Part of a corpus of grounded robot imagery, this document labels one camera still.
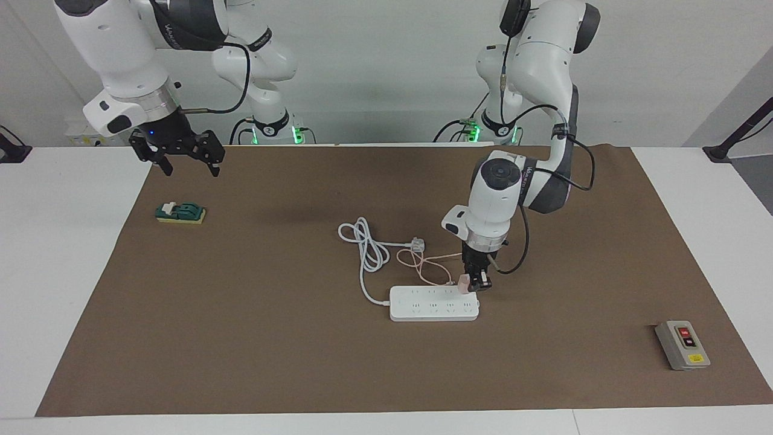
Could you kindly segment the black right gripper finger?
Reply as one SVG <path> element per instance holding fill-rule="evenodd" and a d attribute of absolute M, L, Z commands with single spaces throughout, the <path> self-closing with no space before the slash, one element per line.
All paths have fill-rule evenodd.
<path fill-rule="evenodd" d="M 213 130 L 193 135 L 191 157 L 204 163 L 213 177 L 220 176 L 220 165 L 225 157 L 225 149 Z"/>
<path fill-rule="evenodd" d="M 163 149 L 152 149 L 146 138 L 144 138 L 143 133 L 132 132 L 129 136 L 129 144 L 139 160 L 158 166 L 165 176 L 172 175 L 173 166 L 169 162 L 168 157 L 166 157 L 165 151 Z"/>

